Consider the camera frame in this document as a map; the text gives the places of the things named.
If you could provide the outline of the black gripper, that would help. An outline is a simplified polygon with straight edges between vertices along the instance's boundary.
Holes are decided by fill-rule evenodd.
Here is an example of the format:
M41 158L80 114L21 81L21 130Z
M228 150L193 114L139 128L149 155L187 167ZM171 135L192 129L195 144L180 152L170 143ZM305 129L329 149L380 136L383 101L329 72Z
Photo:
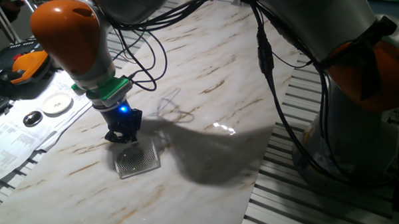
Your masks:
M98 111L108 124L105 139L112 143L136 142L137 131L141 127L142 111L133 109L124 100L112 108L99 108Z

